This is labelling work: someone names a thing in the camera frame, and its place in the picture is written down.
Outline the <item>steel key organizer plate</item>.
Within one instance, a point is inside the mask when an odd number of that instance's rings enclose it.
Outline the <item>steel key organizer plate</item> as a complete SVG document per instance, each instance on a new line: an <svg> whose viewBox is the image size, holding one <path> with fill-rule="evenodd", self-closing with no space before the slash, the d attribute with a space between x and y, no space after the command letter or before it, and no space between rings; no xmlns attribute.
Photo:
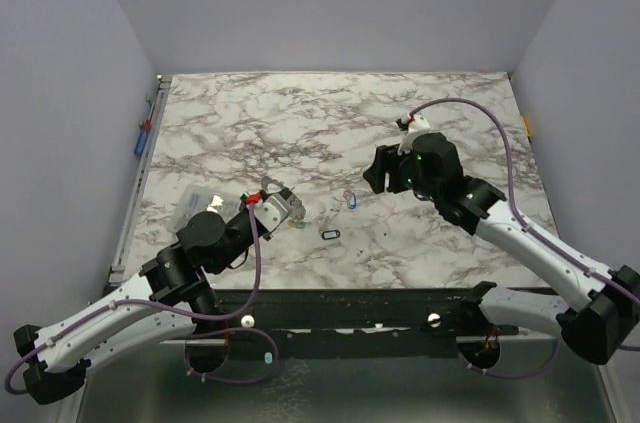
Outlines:
<svg viewBox="0 0 640 423"><path fill-rule="evenodd" d="M288 218L293 221L303 221L306 217L306 208L302 200L294 193L293 189L283 182L263 176L260 180L261 193L267 198L275 198L284 204Z"/></svg>

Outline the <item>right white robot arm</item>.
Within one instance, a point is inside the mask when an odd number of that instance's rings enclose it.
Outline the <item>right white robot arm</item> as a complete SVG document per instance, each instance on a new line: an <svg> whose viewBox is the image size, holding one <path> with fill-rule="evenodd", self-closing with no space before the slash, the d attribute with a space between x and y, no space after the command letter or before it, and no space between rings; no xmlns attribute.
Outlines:
<svg viewBox="0 0 640 423"><path fill-rule="evenodd" d="M448 223L503 250L554 291L554 296L489 283L459 310L461 326L481 334L493 324L561 339L582 359L604 365L639 323L639 274L590 259L513 208L503 192L465 174L456 146L421 132L377 147L363 173L374 193L413 192Z"/></svg>

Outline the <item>green tag key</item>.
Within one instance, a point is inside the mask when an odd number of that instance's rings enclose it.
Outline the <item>green tag key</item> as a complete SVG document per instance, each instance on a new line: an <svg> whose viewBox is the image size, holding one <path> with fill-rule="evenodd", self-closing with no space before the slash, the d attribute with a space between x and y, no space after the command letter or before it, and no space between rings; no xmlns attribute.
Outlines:
<svg viewBox="0 0 640 423"><path fill-rule="evenodd" d="M306 223L302 220L290 220L289 226L297 230L302 230L305 228Z"/></svg>

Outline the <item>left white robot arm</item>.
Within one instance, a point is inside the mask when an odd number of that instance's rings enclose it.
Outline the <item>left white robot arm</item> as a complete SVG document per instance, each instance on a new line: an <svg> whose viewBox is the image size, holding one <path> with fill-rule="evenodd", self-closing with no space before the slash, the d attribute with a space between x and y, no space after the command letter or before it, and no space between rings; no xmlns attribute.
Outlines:
<svg viewBox="0 0 640 423"><path fill-rule="evenodd" d="M111 293L59 323L17 329L20 358L5 376L5 391L51 404L119 355L172 338L226 334L227 321L251 308L261 278L254 278L248 300L226 313L206 276L230 268L248 250L259 254L261 238L270 238L289 214L275 194L249 196L230 220L216 212L195 214L175 243Z"/></svg>

